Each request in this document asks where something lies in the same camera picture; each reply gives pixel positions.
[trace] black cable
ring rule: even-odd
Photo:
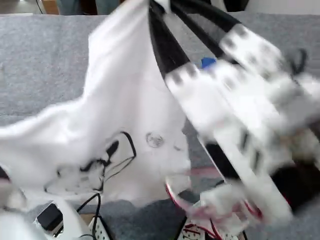
[[[83,234],[79,237],[79,239],[83,237],[92,237],[93,239],[95,239],[95,237],[92,234]]]
[[[39,10],[40,10],[41,14],[44,14],[44,13],[42,12],[42,10],[41,10],[41,7],[39,6],[39,2],[38,2],[38,0],[35,0],[35,2],[36,2],[36,4],[38,5],[38,8],[39,8]]]
[[[306,64],[307,64],[307,59],[308,59],[308,53],[307,50],[305,50],[304,48],[300,48],[298,49],[298,52],[300,54],[300,59],[298,60],[298,62],[296,62],[295,60],[295,56],[290,56],[287,58],[290,67],[291,67],[291,73],[293,76],[296,76],[300,73],[302,73],[305,68],[306,68]]]
[[[76,209],[76,211],[79,213],[90,201],[92,201],[95,197],[98,198],[98,204],[96,207],[95,211],[95,216],[94,216],[94,221],[93,221],[93,226],[92,226],[92,236],[93,239],[96,240],[96,226],[97,226],[97,221],[98,221],[98,216],[99,216],[99,211],[101,207],[101,196],[99,193],[94,194],[92,197],[90,197],[88,200],[86,200],[80,207]],[[55,233],[54,237],[56,238],[61,231],[64,229],[64,226],[60,227],[59,230]]]

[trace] gray felt surface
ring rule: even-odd
[[[320,77],[320,16],[234,14],[256,33],[283,51],[306,48],[307,70]],[[221,33],[211,23],[192,16],[214,38]],[[0,18],[0,125],[22,120],[45,106],[78,97],[82,92],[88,62],[88,35],[103,16],[32,16]],[[212,54],[178,20],[168,19],[170,29],[192,61]],[[210,162],[187,123],[192,166]],[[28,213],[33,220],[43,206]],[[93,212],[94,207],[85,211]],[[117,240],[167,240],[172,238],[183,213],[171,201],[155,202],[136,209],[129,202],[105,204],[101,215]],[[311,240],[320,234],[320,206],[315,204],[289,226],[268,228],[270,240]],[[248,238],[260,240],[257,229]]]

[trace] blue object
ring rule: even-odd
[[[201,59],[201,68],[206,68],[210,66],[211,64],[214,64],[216,62],[216,59],[211,57],[204,57]]]

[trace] white t-shirt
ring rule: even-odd
[[[190,168],[185,115],[158,68],[148,10],[127,0],[89,36],[80,98],[0,128],[0,166],[30,207],[92,192],[143,206],[168,197],[166,175]]]

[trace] circular logo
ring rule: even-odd
[[[152,148],[160,148],[164,144],[164,139],[159,134],[148,132],[145,135],[146,142]]]

